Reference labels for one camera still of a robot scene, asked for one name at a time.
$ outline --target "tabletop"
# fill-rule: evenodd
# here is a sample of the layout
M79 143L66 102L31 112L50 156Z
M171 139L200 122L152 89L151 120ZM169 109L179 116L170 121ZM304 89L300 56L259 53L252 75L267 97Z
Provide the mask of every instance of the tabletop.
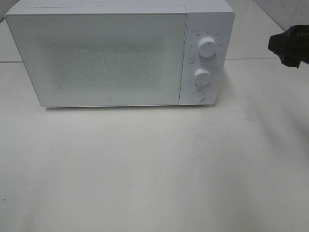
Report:
M309 66L283 66L278 25L229 2L212 106L40 107L0 24L1 232L308 230Z

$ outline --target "microwave front panel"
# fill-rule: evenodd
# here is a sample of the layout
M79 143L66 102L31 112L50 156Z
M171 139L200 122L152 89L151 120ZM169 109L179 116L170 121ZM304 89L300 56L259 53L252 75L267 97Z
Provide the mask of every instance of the microwave front panel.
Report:
M187 14L7 15L42 106L178 105Z

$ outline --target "microwave top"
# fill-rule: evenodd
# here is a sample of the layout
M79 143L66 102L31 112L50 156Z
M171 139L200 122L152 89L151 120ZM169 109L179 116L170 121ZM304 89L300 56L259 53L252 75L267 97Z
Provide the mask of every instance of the microwave top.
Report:
M84 7L185 7L188 13L198 12L232 12L232 8L225 0L20 0L12 10L20 8L84 8Z

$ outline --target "timer knob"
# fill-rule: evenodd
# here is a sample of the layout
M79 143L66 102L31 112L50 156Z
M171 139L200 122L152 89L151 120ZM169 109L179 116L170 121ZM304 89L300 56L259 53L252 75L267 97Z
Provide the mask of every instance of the timer knob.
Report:
M212 57L217 52L217 42L213 37L207 36L197 43L198 52L202 57Z
M193 79L197 86L205 86L211 81L211 74L207 69L198 69L194 72Z

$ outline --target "microwave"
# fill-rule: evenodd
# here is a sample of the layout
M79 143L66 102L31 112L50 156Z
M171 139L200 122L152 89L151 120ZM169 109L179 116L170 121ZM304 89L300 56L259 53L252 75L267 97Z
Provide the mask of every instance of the microwave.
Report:
M43 107L214 104L225 0L20 0L5 18Z

